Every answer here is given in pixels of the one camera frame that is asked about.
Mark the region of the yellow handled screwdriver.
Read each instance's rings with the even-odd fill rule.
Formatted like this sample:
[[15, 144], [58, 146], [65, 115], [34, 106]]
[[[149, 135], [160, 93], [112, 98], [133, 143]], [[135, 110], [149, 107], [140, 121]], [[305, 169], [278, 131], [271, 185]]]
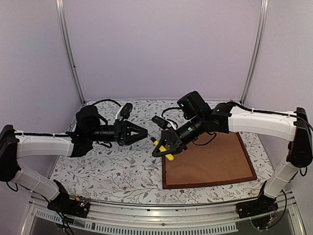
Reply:
[[[156, 139], [156, 138], [154, 138], [154, 137], [152, 137], [152, 136], [150, 136], [150, 140], [152, 141], [152, 143], [153, 143], [153, 145], [154, 146], [157, 146], [158, 145], [158, 140]], [[166, 152], [167, 151], [167, 149], [163, 146], [163, 145], [161, 145], [160, 147], [159, 147], [159, 151], [160, 152]], [[174, 160], [174, 156], [172, 155], [172, 154], [166, 154], [166, 155], [164, 155], [169, 161], [173, 161]]]

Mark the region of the red-brown wooden picture frame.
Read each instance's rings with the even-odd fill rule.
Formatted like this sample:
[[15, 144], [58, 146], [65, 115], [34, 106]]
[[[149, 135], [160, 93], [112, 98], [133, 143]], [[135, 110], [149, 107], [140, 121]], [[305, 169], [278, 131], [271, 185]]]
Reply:
[[202, 134], [196, 143], [174, 156], [162, 158], [164, 189], [202, 188], [254, 181], [254, 167], [238, 133]]

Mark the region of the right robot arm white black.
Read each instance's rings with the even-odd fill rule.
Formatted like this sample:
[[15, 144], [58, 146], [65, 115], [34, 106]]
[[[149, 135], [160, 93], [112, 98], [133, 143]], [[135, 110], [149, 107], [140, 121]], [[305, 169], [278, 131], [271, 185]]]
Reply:
[[153, 157], [179, 154], [204, 132], [248, 132], [277, 137], [289, 142], [286, 159], [263, 184], [258, 198], [253, 202], [256, 213], [264, 213], [270, 208], [284, 186], [300, 169], [306, 168], [313, 161], [311, 135], [313, 128], [303, 108], [297, 108], [294, 112], [276, 112], [247, 108], [230, 101], [219, 103], [211, 109], [197, 91], [186, 94], [177, 101], [177, 104], [188, 122], [174, 129], [167, 128], [161, 118], [153, 117], [153, 121], [164, 129], [152, 152]]

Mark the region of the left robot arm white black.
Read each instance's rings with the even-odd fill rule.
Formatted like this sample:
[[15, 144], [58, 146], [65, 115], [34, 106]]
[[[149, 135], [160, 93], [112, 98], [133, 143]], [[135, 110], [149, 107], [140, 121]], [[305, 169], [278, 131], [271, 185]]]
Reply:
[[69, 212], [73, 200], [61, 183], [22, 166], [18, 160], [30, 156], [82, 157], [96, 142], [111, 148], [112, 143], [129, 146], [148, 136], [147, 129], [128, 121], [132, 105], [121, 107], [112, 125], [99, 114], [95, 105], [88, 105], [76, 114], [72, 132], [26, 133], [6, 125], [0, 133], [0, 180], [12, 182], [48, 199], [61, 212]]

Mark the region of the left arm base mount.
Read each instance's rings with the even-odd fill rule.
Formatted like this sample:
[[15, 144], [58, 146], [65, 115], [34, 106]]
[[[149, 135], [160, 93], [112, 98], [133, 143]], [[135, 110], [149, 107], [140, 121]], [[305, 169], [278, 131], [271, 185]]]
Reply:
[[60, 214], [87, 218], [90, 202], [83, 196], [70, 198], [69, 195], [60, 193], [54, 200], [48, 202], [47, 208]]

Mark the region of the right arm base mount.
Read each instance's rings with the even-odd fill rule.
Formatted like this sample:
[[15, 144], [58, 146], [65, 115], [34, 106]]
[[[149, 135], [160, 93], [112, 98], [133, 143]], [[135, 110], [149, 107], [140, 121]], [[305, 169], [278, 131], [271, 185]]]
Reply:
[[278, 209], [276, 199], [261, 195], [255, 200], [236, 204], [236, 213], [239, 218], [252, 217]]

